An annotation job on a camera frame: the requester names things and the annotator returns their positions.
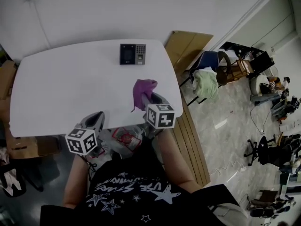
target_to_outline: green cloth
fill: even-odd
[[[200,98],[215,100],[218,96],[216,73],[197,70],[193,73],[193,92]]]

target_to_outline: white table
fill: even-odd
[[[121,43],[146,44],[145,65],[119,65]],[[137,79],[158,82],[154,92],[182,114],[170,59],[157,40],[106,40],[54,48],[21,61],[13,86],[10,130],[15,137],[65,134],[87,115],[104,111],[104,129],[144,123],[131,113]]]

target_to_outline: black t-shirt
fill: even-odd
[[[105,163],[94,175],[88,196],[75,209],[43,206],[40,225],[68,219],[69,225],[130,222],[223,226],[208,206],[225,202],[238,205],[224,185],[190,194],[170,183],[154,152],[145,146],[130,159]]]

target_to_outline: white star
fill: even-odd
[[[105,197],[103,197],[103,194],[100,194],[100,195],[95,195],[93,194],[93,198],[89,199],[88,201],[86,202],[92,202],[94,203],[94,207],[96,207],[96,205],[98,204],[98,202],[102,199],[107,199]]]
[[[134,196],[133,196],[133,200],[135,200],[136,202],[138,202],[139,199],[141,199],[141,198],[139,197],[139,195],[134,195]]]
[[[141,219],[141,220],[143,220],[145,223],[146,223],[147,221],[151,221],[149,215],[146,215],[146,216],[142,215],[142,219]]]
[[[155,199],[155,201],[163,199],[167,203],[173,204],[173,198],[179,196],[181,193],[172,194],[170,192],[170,188],[171,187],[169,184],[169,185],[167,185],[167,187],[165,188],[165,190],[163,192],[151,191],[153,194],[157,195],[157,198]]]
[[[109,211],[111,215],[114,215],[114,210],[120,208],[117,204],[114,203],[114,199],[109,202],[101,201],[104,204],[102,211]]]
[[[128,175],[128,173],[126,173],[126,172],[121,172],[121,173],[118,174],[118,176],[122,176],[124,178],[126,177],[126,175]]]

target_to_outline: wooden bench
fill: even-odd
[[[209,171],[188,106],[182,94],[181,96],[183,114],[175,122],[173,135],[194,178],[204,187],[210,182]]]

